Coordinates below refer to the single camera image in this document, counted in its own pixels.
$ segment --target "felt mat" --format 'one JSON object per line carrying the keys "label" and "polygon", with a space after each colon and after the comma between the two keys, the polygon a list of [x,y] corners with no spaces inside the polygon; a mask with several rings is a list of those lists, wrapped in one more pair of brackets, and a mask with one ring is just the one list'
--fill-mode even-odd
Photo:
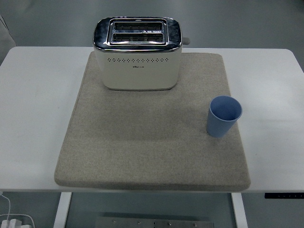
{"label": "felt mat", "polygon": [[241,191],[250,178],[235,124],[206,131],[209,103],[230,95],[221,55],[182,53],[166,91],[113,91],[89,56],[61,148],[55,181],[109,190]]}

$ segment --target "power plug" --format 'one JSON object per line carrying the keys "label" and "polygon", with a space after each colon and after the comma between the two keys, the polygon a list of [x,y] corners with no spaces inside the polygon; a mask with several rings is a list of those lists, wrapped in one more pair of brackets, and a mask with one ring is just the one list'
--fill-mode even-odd
{"label": "power plug", "polygon": [[9,220],[3,220],[1,223],[1,228],[8,228],[10,225],[10,221]]}
{"label": "power plug", "polygon": [[11,219],[9,222],[9,228],[20,228],[22,222],[18,219]]}
{"label": "power plug", "polygon": [[1,228],[32,228],[31,225],[22,225],[22,222],[17,219],[3,220],[1,223]]}

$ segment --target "toaster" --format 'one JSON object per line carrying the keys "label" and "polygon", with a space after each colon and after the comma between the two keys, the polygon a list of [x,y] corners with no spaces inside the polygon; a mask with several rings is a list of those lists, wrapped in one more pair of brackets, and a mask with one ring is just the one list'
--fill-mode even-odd
{"label": "toaster", "polygon": [[167,90],[177,83],[182,34],[171,18],[105,18],[96,25],[93,46],[109,89]]}

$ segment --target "blue cup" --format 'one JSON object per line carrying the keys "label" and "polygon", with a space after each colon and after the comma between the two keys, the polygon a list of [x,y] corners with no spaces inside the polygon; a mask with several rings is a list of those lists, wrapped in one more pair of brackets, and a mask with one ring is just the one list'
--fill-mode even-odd
{"label": "blue cup", "polygon": [[241,117],[242,106],[231,96],[217,96],[209,106],[207,132],[216,138],[223,137]]}

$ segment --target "metal plate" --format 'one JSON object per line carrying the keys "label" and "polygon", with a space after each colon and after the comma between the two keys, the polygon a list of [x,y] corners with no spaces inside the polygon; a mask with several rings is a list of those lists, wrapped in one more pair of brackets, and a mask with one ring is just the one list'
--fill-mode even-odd
{"label": "metal plate", "polygon": [[95,228],[214,228],[213,222],[143,218],[98,217]]}

